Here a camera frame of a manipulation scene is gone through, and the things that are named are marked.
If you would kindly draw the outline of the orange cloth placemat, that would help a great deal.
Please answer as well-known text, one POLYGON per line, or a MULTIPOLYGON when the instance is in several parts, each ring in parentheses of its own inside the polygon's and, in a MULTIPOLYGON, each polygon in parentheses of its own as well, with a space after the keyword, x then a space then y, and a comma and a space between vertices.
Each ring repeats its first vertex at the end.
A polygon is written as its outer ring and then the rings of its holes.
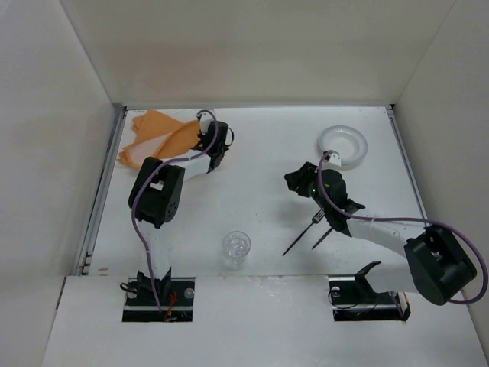
POLYGON ((132 119, 134 141, 122 148, 118 161, 136 170, 148 157, 160 160, 186 154, 199 144, 200 123, 197 119, 181 122, 156 110, 132 119))

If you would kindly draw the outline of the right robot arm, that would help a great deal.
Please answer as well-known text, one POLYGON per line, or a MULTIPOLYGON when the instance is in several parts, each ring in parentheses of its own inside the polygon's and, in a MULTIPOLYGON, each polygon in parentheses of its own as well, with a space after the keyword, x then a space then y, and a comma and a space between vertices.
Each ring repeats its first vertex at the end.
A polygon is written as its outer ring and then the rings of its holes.
POLYGON ((331 229, 380 245, 403 256, 417 293, 435 305, 448 303, 473 281, 477 270, 452 231, 439 224, 409 220, 382 221, 350 199, 342 175, 306 162, 284 175, 289 190, 311 198, 331 229))

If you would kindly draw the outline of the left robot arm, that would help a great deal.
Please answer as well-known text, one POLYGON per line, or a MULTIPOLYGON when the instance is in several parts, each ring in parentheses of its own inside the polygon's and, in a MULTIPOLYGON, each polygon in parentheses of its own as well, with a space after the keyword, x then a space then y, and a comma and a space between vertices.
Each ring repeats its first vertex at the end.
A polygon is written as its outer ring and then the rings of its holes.
POLYGON ((198 134, 191 156, 143 161, 128 199, 131 222, 144 246, 145 265, 138 270, 136 291, 146 293, 158 307, 169 297, 171 287, 171 264, 160 229, 176 215, 183 183, 213 172, 233 141, 234 132, 227 123, 212 122, 198 134))

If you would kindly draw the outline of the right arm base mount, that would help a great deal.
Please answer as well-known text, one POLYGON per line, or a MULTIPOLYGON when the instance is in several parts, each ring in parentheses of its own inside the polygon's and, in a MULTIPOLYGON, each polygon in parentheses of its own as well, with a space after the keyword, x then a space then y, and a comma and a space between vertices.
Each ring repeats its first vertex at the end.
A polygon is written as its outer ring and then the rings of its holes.
POLYGON ((334 321, 400 321, 411 316, 410 302, 403 292, 373 291, 354 276, 329 278, 328 300, 334 321))

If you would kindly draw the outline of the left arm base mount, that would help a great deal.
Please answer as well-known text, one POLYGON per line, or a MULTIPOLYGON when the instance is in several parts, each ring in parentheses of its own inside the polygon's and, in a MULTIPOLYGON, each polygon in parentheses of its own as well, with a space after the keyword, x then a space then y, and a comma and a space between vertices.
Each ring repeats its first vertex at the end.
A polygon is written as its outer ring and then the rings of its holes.
POLYGON ((135 278, 120 283, 125 292, 122 321, 126 323, 189 323, 193 321, 195 278, 155 279, 138 272, 135 278))

